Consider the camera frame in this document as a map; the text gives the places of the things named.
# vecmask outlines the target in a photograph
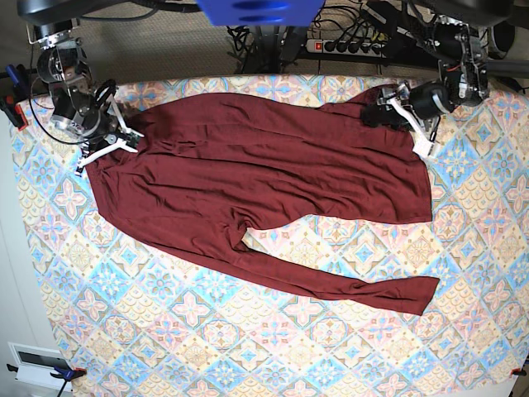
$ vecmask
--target wrinkled cloth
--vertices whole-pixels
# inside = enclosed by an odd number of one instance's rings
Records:
[[[431,221],[427,168],[410,134],[360,120],[377,94],[304,108],[208,93],[151,108],[129,120],[145,135],[138,153],[114,151],[87,166],[98,211],[137,241],[212,270],[291,294],[420,315],[436,278],[370,284],[241,241],[248,227],[281,227],[308,214]]]

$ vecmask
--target table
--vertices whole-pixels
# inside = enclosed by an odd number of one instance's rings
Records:
[[[316,107],[390,81],[169,80],[122,86],[117,100],[144,110],[233,92]],[[494,90],[445,117],[444,147],[427,162],[432,223],[307,216],[245,236],[362,280],[439,277],[422,317],[285,294],[135,242],[98,215],[86,175],[73,174],[78,150],[48,139],[23,108],[30,126],[12,128],[22,216],[55,340],[88,369],[75,395],[419,397],[502,382],[529,352],[527,98]]]

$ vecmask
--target black cable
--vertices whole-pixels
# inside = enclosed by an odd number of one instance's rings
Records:
[[[136,22],[136,21],[142,21],[144,19],[152,17],[158,11],[159,9],[153,8],[146,14],[139,15],[137,17],[88,17],[86,15],[83,15],[82,17],[79,17],[79,19],[83,21],[94,21],[94,22]]]
[[[449,57],[448,55],[444,55],[440,52],[437,52],[433,49],[431,49],[424,38],[422,37],[422,34],[419,33],[415,27],[412,24],[412,21],[409,18],[409,15],[407,13],[407,0],[402,0],[403,3],[403,9],[401,11],[404,24],[407,27],[407,30],[412,34],[413,38],[417,41],[418,45],[429,55],[433,56],[434,58],[437,58],[438,60],[443,61],[444,63],[448,65],[456,64],[457,61],[453,58]]]
[[[33,45],[31,45],[31,57],[30,57],[30,75],[29,75],[29,80],[31,81],[31,75],[32,75],[32,72],[31,70],[33,69]],[[54,137],[53,135],[51,135],[48,130],[46,130],[44,128],[44,126],[41,124],[41,121],[37,118],[36,114],[35,114],[35,109],[33,108],[33,97],[31,95],[31,91],[30,91],[30,100],[29,100],[29,103],[30,103],[30,109],[31,109],[31,114],[33,115],[33,117],[35,118],[35,121],[36,123],[38,124],[38,126],[41,128],[41,130],[47,135],[49,136],[51,139],[53,139],[54,141],[57,141],[59,143],[62,143],[63,145],[82,145],[83,143],[88,143],[90,142],[93,138],[90,138],[90,139],[85,139],[83,141],[78,141],[78,142],[67,142],[67,141],[62,141],[60,140],[59,138],[56,138]]]
[[[162,0],[131,0],[139,6],[155,8],[161,11],[170,12],[201,12],[202,9],[197,4],[176,4],[174,2],[164,2]]]

